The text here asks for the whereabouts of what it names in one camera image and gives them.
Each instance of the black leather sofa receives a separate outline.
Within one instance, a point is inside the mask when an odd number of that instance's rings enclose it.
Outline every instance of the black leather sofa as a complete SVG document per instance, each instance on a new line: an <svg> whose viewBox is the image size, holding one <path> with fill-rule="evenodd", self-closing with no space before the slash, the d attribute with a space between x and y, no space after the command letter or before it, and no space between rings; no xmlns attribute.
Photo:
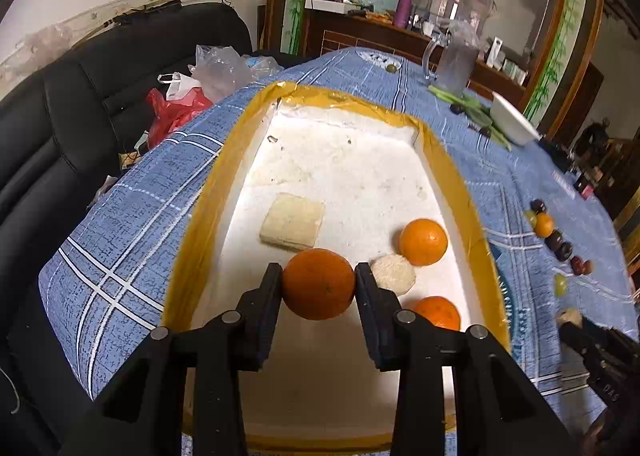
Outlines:
<svg viewBox="0 0 640 456"><path fill-rule="evenodd" d="M158 74L188 74L196 44L252 54L232 8L174 5L125 19L0 100L0 454L55 454L90 405L47 319L38 273L118 174L118 152L149 128L145 97ZM284 67L305 61L258 54Z"/></svg>

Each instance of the purple bottle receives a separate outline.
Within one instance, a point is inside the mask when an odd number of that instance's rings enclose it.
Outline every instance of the purple bottle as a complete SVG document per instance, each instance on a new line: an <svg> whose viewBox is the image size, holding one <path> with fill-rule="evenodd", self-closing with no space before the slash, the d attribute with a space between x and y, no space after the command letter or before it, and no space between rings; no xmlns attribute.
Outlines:
<svg viewBox="0 0 640 456"><path fill-rule="evenodd" d="M411 13L412 0L398 0L398 7L396 7L396 16L394 17L394 26L404 29L406 23L409 20L409 13Z"/></svg>

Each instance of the glass pitcher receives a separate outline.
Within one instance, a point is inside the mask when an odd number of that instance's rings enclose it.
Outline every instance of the glass pitcher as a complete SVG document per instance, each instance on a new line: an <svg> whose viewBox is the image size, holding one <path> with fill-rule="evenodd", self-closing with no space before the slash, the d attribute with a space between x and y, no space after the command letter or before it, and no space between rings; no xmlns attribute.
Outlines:
<svg viewBox="0 0 640 456"><path fill-rule="evenodd" d="M473 26L464 21L451 21L447 33L434 35L422 56L422 69L428 85L462 96L474 70L480 40ZM442 56L435 73L429 68L429 58L436 46L442 46Z"/></svg>

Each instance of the plaid tablecloth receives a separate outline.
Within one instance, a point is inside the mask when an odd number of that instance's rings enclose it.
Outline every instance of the plaid tablecloth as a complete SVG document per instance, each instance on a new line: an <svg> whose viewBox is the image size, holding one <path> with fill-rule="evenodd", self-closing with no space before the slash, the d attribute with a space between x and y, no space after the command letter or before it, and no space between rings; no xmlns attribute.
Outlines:
<svg viewBox="0 0 640 456"><path fill-rule="evenodd" d="M397 71L386 71L389 62ZM419 66L364 48L323 55L250 84L199 115L102 197L44 267L47 315L89 395L100 392L159 324L174 257L211 166L247 103L274 80L343 90L430 125L466 180L505 276L514 358L567 425L588 425L603 405L586 385L580 359L561 347L554 317L574 306L598 324L638 336L609 216L595 197L582 200L538 145L508 152L428 92ZM523 210L535 198L546 201L575 252L594 261L590 276L572 276L533 234ZM556 273L569 278L560 299Z"/></svg>

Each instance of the white bowl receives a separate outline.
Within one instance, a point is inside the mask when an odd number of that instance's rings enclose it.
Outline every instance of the white bowl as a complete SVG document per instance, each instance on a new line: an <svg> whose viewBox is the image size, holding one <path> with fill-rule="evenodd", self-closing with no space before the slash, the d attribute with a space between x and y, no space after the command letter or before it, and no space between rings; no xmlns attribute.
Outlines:
<svg viewBox="0 0 640 456"><path fill-rule="evenodd" d="M511 102L494 91L494 105L489 113L496 127L514 144L524 145L539 140L540 134Z"/></svg>

